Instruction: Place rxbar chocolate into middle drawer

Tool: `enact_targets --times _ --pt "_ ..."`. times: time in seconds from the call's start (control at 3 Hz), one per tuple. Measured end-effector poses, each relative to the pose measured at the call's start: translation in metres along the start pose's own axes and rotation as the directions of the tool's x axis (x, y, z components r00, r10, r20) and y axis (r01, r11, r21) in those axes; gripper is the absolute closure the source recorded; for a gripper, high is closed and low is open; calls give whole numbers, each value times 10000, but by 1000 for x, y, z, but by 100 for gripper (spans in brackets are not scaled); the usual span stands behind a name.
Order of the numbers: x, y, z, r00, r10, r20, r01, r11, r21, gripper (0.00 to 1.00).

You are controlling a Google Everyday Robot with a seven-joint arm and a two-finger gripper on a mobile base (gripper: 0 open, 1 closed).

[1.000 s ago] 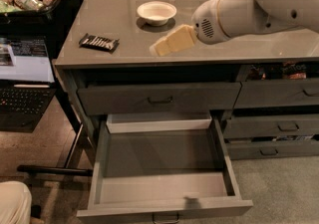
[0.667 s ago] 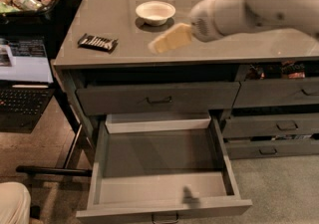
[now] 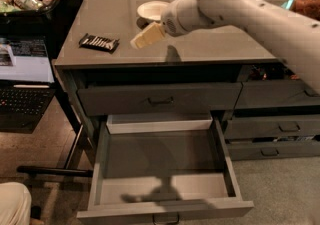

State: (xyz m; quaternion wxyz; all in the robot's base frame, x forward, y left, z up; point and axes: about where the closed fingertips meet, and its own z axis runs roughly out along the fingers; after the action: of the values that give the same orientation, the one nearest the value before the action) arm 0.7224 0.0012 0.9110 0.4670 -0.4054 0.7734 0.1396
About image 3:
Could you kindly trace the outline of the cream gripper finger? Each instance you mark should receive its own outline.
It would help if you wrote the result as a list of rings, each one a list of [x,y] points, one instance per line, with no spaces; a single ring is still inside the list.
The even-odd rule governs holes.
[[[160,23],[152,22],[140,33],[138,33],[130,44],[135,49],[141,49],[145,46],[156,43],[165,37],[165,30]]]

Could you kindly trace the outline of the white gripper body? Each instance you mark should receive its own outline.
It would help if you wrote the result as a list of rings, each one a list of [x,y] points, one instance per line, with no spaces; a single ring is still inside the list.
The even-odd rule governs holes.
[[[167,34],[177,37],[200,26],[197,0],[175,0],[161,14],[161,24]]]

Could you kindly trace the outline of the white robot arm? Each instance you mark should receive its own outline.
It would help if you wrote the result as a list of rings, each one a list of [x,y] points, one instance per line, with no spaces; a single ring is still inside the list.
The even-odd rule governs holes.
[[[174,0],[131,40],[141,49],[199,29],[235,26],[320,93],[320,24],[265,0]]]

